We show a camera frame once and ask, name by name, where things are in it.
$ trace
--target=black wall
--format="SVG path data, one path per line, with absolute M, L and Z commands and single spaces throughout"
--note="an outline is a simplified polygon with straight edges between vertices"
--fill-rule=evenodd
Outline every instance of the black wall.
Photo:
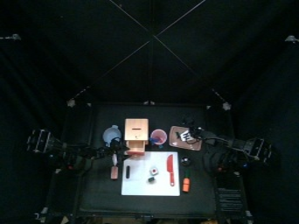
M 279 166 L 253 167 L 246 176 L 249 204 L 259 223 L 299 218 L 298 57 L 299 45 L 290 45 L 233 109 L 238 137 L 265 137 L 282 158 Z
M 51 171 L 26 143 L 34 129 L 62 134 L 66 102 L 18 43 L 0 44 L 0 74 L 0 223 L 34 223 Z
M 0 40 L 0 217 L 26 223 L 42 210 L 50 171 L 26 152 L 27 137 L 42 128 L 62 135 L 66 101 L 92 84 L 80 100 L 222 103 L 215 88 L 233 104 L 237 136 L 266 138 L 282 155 L 281 166 L 246 176 L 257 223 L 297 223 L 299 43 L 285 38 L 299 34 L 298 1 L 206 1 L 159 36 L 187 66 L 154 34 L 200 1 L 156 1 L 155 10 L 150 2 L 116 2 L 150 33 L 111 1 L 0 5 L 0 37 L 23 38 Z

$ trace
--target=white cutting board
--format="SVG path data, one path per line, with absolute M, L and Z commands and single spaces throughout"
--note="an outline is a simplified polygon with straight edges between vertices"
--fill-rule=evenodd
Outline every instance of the white cutting board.
M 174 186 L 167 171 L 170 155 L 172 155 Z M 150 172 L 154 167 L 159 172 L 155 176 Z M 155 178 L 154 182 L 148 182 L 151 177 Z M 147 151 L 144 156 L 131 157 L 124 161 L 122 195 L 180 196 L 178 152 Z

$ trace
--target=black curtain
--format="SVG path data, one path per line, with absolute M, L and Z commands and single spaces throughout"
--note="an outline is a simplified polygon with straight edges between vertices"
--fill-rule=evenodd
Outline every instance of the black curtain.
M 246 176 L 249 205 L 258 223 L 299 219 L 298 59 L 299 45 L 290 44 L 253 81 L 234 109 L 238 137 L 263 137 L 282 158 L 274 167 L 254 166 Z
M 18 41 L 0 42 L 0 74 L 0 222 L 32 223 L 51 173 L 46 159 L 26 151 L 26 142 L 34 129 L 60 136 L 67 106 Z

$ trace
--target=wooden box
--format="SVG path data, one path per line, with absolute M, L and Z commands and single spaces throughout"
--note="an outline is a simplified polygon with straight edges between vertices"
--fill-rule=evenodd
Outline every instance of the wooden box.
M 144 155 L 148 144 L 148 119 L 126 119 L 126 146 L 128 155 Z

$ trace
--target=knife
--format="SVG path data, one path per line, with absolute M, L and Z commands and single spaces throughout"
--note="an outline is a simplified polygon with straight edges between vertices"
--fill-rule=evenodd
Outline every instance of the knife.
M 174 186 L 174 154 L 167 158 L 167 171 L 171 174 L 171 186 Z

